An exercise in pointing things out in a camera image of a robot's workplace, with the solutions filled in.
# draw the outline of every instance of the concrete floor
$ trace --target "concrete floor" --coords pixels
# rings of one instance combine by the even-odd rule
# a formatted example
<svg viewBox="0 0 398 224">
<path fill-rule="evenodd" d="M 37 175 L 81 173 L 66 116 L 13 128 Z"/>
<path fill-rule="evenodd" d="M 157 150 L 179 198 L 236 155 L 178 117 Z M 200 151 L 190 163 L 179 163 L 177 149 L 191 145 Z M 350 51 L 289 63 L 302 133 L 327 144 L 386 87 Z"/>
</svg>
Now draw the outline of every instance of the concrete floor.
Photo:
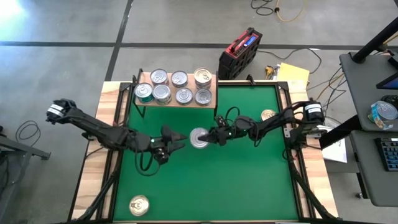
<svg viewBox="0 0 398 224">
<path fill-rule="evenodd" d="M 298 12 L 302 1 L 283 0 L 284 17 Z M 19 41 L 42 46 L 49 42 L 110 42 L 227 44 L 248 27 L 264 34 L 262 44 L 282 44 L 272 50 L 285 56 L 289 45 L 335 45 L 336 50 L 317 50 L 323 63 L 310 75 L 310 86 L 329 79 L 340 67 L 338 56 L 345 45 L 363 45 L 397 16 L 393 0 L 309 0 L 295 22 L 281 23 L 275 15 L 258 16 L 244 0 L 135 0 L 123 36 L 119 28 L 127 0 L 9 0 L 0 1 L 0 124 L 13 137 L 25 120 L 38 122 L 42 137 L 37 148 L 52 152 L 49 161 L 33 158 L 22 181 L 16 209 L 10 221 L 55 223 L 67 219 L 87 141 L 72 125 L 46 123 L 45 112 L 52 100 L 70 98 L 79 108 L 94 115 L 113 47 L 16 47 Z M 130 80 L 139 68 L 150 71 L 192 72 L 197 67 L 216 71 L 223 49 L 120 48 L 110 80 Z M 285 62 L 313 70 L 317 58 L 309 51 L 296 52 Z M 281 63 L 258 53 L 238 79 L 251 74 L 264 77 L 265 65 Z M 317 96 L 322 87 L 308 91 Z M 330 91 L 321 98 L 324 102 Z M 337 99 L 328 116 L 344 121 L 354 115 L 349 91 Z M 340 217 L 346 220 L 394 223 L 397 208 L 381 208 L 368 200 L 357 200 L 355 175 L 330 174 Z"/>
</svg>

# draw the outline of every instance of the green mat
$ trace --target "green mat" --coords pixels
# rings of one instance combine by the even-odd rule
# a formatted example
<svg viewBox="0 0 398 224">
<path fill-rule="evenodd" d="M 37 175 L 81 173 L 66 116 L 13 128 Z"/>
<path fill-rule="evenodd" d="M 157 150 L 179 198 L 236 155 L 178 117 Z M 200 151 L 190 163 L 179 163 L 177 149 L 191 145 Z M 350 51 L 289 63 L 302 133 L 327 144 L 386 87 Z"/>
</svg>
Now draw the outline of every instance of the green mat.
<svg viewBox="0 0 398 224">
<path fill-rule="evenodd" d="M 218 97 L 218 114 L 222 115 L 232 106 L 257 120 L 264 109 L 278 111 L 274 86 L 220 86 Z M 229 118 L 234 119 L 235 114 L 232 111 Z M 132 106 L 130 127 L 159 136 L 163 124 L 187 136 L 194 128 L 216 125 L 209 109 L 147 107 L 142 119 Z M 211 144 L 196 149 L 187 140 L 152 177 L 138 174 L 134 153 L 125 151 L 114 221 L 296 220 L 283 150 L 282 129 L 270 132 L 259 147 L 241 138 L 223 147 Z M 149 199 L 150 208 L 141 217 L 129 211 L 135 195 Z"/>
</svg>

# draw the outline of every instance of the yellow paper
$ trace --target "yellow paper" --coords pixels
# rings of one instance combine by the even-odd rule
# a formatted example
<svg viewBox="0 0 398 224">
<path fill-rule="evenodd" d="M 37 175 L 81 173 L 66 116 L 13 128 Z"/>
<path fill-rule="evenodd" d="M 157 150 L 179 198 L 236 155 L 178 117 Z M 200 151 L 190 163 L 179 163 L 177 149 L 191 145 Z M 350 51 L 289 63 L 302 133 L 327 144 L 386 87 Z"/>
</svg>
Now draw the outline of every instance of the yellow paper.
<svg viewBox="0 0 398 224">
<path fill-rule="evenodd" d="M 280 65 L 277 80 L 278 81 L 300 80 L 303 83 L 303 88 L 306 89 L 309 75 L 310 71 L 306 69 L 282 63 Z"/>
</svg>

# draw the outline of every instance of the canned food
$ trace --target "canned food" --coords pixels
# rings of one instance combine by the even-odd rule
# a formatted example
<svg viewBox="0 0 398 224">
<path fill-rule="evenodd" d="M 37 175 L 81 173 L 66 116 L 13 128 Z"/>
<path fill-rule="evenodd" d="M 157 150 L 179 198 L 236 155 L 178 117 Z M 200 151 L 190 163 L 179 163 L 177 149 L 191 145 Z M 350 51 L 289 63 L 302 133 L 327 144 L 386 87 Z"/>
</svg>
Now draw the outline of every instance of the canned food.
<svg viewBox="0 0 398 224">
<path fill-rule="evenodd" d="M 141 103 L 150 103 L 154 100 L 152 96 L 152 86 L 149 83 L 140 83 L 136 86 L 134 94 Z"/>
<path fill-rule="evenodd" d="M 188 84 L 188 75 L 183 71 L 176 71 L 172 74 L 172 83 L 177 88 L 185 87 Z"/>
<path fill-rule="evenodd" d="M 211 91 L 207 89 L 198 90 L 195 93 L 195 101 L 200 106 L 207 106 L 211 103 Z"/>
<path fill-rule="evenodd" d="M 194 71 L 193 76 L 195 77 L 195 84 L 198 89 L 210 88 L 213 75 L 209 69 L 198 68 Z"/>
<path fill-rule="evenodd" d="M 261 120 L 262 121 L 265 121 L 266 119 L 269 119 L 269 118 L 271 118 L 271 117 L 273 117 L 273 116 L 275 116 L 275 111 L 273 111 L 273 110 L 264 110 L 264 111 L 262 111 L 262 113 L 261 113 Z"/>
<path fill-rule="evenodd" d="M 204 149 L 206 148 L 209 143 L 205 142 L 205 141 L 201 141 L 198 138 L 200 136 L 204 136 L 206 134 L 208 134 L 209 132 L 204 129 L 204 128 L 195 128 L 194 130 L 191 131 L 191 134 L 189 135 L 189 140 L 192 144 L 193 147 L 197 148 L 197 149 Z"/>
<path fill-rule="evenodd" d="M 188 88 L 181 88 L 175 93 L 175 99 L 181 105 L 188 105 L 193 99 L 192 91 Z"/>
<path fill-rule="evenodd" d="M 149 209 L 149 201 L 143 195 L 137 195 L 133 197 L 129 205 L 130 212 L 134 216 L 141 216 L 145 214 Z"/>
<path fill-rule="evenodd" d="M 167 105 L 172 100 L 172 92 L 170 91 L 170 88 L 164 84 L 155 86 L 152 94 L 156 103 L 160 105 Z"/>
<path fill-rule="evenodd" d="M 163 69 L 156 69 L 150 73 L 150 80 L 155 85 L 164 84 L 169 85 L 169 78 L 167 77 L 167 72 Z"/>
</svg>

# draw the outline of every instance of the yellow cable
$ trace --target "yellow cable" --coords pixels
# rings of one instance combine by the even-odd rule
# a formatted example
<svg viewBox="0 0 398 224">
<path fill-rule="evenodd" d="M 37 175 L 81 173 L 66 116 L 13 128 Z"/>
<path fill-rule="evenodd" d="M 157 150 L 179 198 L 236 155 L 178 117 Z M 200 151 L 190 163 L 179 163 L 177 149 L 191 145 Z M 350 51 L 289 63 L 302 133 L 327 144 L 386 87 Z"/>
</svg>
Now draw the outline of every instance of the yellow cable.
<svg viewBox="0 0 398 224">
<path fill-rule="evenodd" d="M 279 7 L 279 1 L 280 1 L 280 0 L 277 0 L 277 1 L 276 1 L 276 8 Z M 279 11 L 276 11 L 276 15 L 278 16 L 278 18 L 279 18 L 282 22 L 292 22 L 292 21 L 296 20 L 296 19 L 298 18 L 298 16 L 301 15 L 301 13 L 304 11 L 305 7 L 307 6 L 307 3 L 308 3 L 308 0 L 304 0 L 303 8 L 301 8 L 301 10 L 300 10 L 300 12 L 297 14 L 297 16 L 294 17 L 294 18 L 291 19 L 291 20 L 284 20 L 284 19 L 282 19 L 281 16 L 279 15 Z"/>
<path fill-rule="evenodd" d="M 398 37 L 398 33 L 396 33 L 395 35 L 393 35 L 392 37 L 388 38 L 386 41 L 384 41 L 383 44 L 388 44 L 390 41 L 394 40 L 395 38 Z"/>
<path fill-rule="evenodd" d="M 332 82 L 330 82 L 330 84 L 333 84 L 334 82 L 336 82 L 340 77 L 342 78 L 344 74 L 340 74 L 339 76 L 337 76 Z M 323 92 L 329 87 L 329 85 L 327 85 L 322 91 L 321 93 L 319 93 L 318 97 L 316 100 L 319 99 L 319 97 L 322 96 Z"/>
</svg>

